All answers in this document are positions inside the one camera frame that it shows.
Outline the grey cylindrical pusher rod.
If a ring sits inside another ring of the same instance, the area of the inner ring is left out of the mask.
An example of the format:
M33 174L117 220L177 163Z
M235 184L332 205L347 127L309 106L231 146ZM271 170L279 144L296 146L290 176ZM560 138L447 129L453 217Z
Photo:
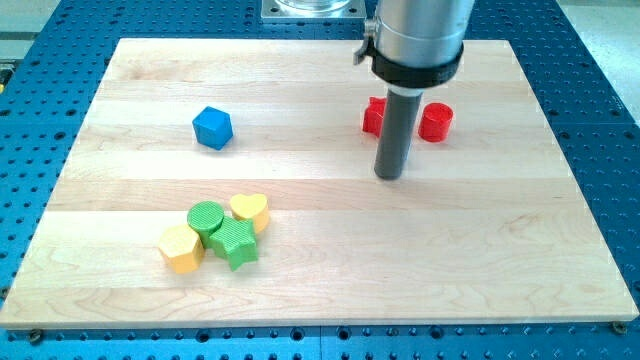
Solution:
M374 165L379 178L394 180L402 175L422 95L422 89L388 89Z

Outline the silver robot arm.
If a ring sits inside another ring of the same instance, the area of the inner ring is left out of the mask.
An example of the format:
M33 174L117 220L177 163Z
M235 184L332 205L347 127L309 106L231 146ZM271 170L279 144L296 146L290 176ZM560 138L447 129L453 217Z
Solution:
M401 176L424 91L451 80L464 52L473 0L380 0L354 53L387 85L375 174Z

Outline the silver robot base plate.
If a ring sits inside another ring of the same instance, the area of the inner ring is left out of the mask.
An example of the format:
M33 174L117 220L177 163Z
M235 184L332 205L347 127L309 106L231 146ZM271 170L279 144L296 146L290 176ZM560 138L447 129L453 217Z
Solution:
M266 20L365 18L364 0L262 0L261 18Z

